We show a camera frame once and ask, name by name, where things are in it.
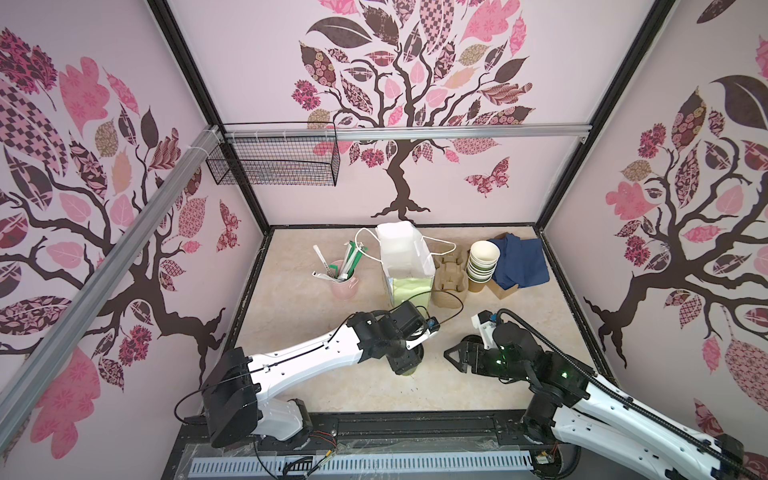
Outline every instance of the blue cloth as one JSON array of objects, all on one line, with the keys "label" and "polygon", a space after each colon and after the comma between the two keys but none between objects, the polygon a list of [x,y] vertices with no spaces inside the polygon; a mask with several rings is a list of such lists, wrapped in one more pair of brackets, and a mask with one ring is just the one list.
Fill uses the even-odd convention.
[{"label": "blue cloth", "polygon": [[525,288],[549,281],[541,239],[520,240],[507,233],[506,237],[490,239],[489,242],[493,242],[502,252],[493,273],[493,281],[502,289],[509,290],[515,285]]}]

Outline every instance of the pink cup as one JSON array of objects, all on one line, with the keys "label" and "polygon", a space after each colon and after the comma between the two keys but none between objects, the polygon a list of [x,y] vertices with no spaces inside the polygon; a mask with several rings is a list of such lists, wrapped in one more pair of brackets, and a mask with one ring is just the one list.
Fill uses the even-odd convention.
[{"label": "pink cup", "polygon": [[[343,260],[337,260],[331,263],[331,265],[341,266],[342,263],[344,263]],[[351,300],[357,294],[358,283],[359,281],[354,275],[341,283],[330,282],[331,293],[336,300],[346,302],[347,300]]]}]

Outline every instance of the wallpaper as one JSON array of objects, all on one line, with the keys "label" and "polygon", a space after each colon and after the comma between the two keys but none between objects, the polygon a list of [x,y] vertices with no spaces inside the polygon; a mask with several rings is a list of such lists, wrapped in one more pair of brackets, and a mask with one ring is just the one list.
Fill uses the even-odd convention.
[{"label": "wallpaper", "polygon": [[548,233],[621,384],[768,475],[765,15],[678,8]]},{"label": "wallpaper", "polygon": [[[378,128],[587,122],[649,4],[586,2],[570,22],[562,15],[572,7],[525,0],[231,2],[220,12],[178,2],[174,9],[226,121]],[[235,12],[255,25],[231,25]],[[280,28],[275,18],[285,19]],[[574,69],[571,48],[558,42],[591,43],[593,31],[575,27],[582,18],[605,26],[615,43],[592,45],[580,53],[590,68]],[[211,42],[225,51],[213,52]],[[574,142],[340,142],[336,187],[255,191],[278,224],[533,221]],[[322,142],[313,153],[332,148]]]},{"label": "wallpaper", "polygon": [[[30,22],[39,7],[15,7],[0,31],[3,385],[204,128],[143,2],[69,5],[70,18],[122,14],[110,33],[91,29],[98,47],[83,29]],[[159,476],[179,427],[173,405],[220,354],[259,243],[240,192],[199,168],[3,452],[0,475]],[[105,442],[112,432],[120,438]],[[141,465],[128,468],[128,446]]]}]

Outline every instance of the black wire mesh basket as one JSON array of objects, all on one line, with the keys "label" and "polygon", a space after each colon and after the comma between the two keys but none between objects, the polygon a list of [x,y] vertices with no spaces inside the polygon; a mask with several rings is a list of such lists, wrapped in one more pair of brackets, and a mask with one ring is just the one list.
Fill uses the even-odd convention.
[{"label": "black wire mesh basket", "polygon": [[237,131],[225,138],[207,159],[217,184],[336,186],[341,159],[333,122],[253,123],[269,124],[307,129]]}]

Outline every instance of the butterfly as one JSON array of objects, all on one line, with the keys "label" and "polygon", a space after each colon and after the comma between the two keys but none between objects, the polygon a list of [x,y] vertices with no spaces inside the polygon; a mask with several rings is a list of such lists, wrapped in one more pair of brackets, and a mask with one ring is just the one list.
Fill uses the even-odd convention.
[{"label": "butterfly", "polygon": [[220,252],[225,248],[234,248],[237,246],[237,234],[235,230],[240,225],[240,220],[237,219],[235,214],[230,213],[229,207],[219,200],[219,210],[221,210],[221,220],[224,220],[224,226],[226,230],[219,237],[219,241],[216,243],[216,251]]},{"label": "butterfly", "polygon": [[509,180],[509,175],[507,175],[506,172],[509,169],[509,157],[506,157],[504,160],[498,162],[495,167],[493,167],[493,171],[489,176],[485,175],[470,175],[469,177],[466,177],[464,180],[468,181],[470,185],[473,185],[478,188],[478,192],[488,196],[488,192],[493,190],[493,186],[496,187],[507,187],[509,188],[509,185],[507,185],[507,181]]}]

